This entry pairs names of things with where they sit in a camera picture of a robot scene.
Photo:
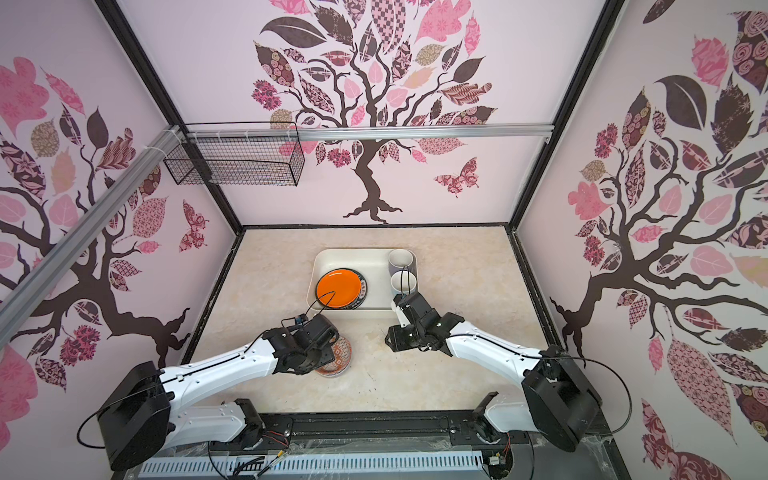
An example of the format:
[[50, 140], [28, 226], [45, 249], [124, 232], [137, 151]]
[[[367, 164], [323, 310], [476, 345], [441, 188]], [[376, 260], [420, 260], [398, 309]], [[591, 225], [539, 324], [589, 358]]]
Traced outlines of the orange patterned bowl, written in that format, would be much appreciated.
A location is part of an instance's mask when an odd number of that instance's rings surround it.
[[331, 352], [333, 360], [316, 370], [317, 374], [326, 378], [337, 377], [343, 374], [349, 368], [352, 361], [352, 346], [344, 336], [340, 336], [336, 340], [332, 345]]

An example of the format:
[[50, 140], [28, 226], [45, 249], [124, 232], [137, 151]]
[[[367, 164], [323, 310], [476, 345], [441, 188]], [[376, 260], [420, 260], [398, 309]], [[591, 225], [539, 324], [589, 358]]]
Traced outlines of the light blue ceramic mug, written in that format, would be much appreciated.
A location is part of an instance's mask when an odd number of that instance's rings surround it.
[[394, 296], [407, 296], [415, 293], [418, 290], [418, 280], [413, 272], [402, 269], [391, 275], [390, 287]]

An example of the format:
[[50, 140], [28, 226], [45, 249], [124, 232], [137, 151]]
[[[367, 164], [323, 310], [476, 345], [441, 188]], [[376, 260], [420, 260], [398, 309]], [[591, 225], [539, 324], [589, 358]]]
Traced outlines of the purple ceramic mug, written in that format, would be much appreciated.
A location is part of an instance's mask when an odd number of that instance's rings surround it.
[[415, 255], [408, 249], [392, 249], [388, 254], [388, 270], [390, 274], [400, 271], [415, 270]]

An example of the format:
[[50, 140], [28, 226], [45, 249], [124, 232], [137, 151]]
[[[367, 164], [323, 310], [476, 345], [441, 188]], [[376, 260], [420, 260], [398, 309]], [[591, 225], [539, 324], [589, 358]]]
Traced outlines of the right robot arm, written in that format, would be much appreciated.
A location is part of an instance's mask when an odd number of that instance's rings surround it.
[[385, 337], [392, 351], [441, 352], [522, 391], [522, 401], [490, 395], [479, 407], [483, 423], [499, 433], [537, 432], [565, 452], [577, 449], [602, 399], [574, 358], [555, 346], [538, 350], [504, 340], [452, 312], [441, 315], [419, 293], [397, 294], [390, 307], [398, 319]]

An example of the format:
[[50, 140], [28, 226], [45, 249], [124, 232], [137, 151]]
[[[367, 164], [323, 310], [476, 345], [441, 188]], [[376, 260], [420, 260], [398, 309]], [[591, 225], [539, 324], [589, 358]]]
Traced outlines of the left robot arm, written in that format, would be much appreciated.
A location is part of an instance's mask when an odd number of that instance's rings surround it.
[[133, 367], [97, 411], [110, 468], [126, 471], [158, 452], [202, 443], [258, 445], [265, 426], [253, 403], [218, 406], [203, 400], [241, 383], [278, 373], [306, 375], [334, 361], [338, 329], [324, 315], [268, 329], [246, 345], [206, 360], [160, 368]]

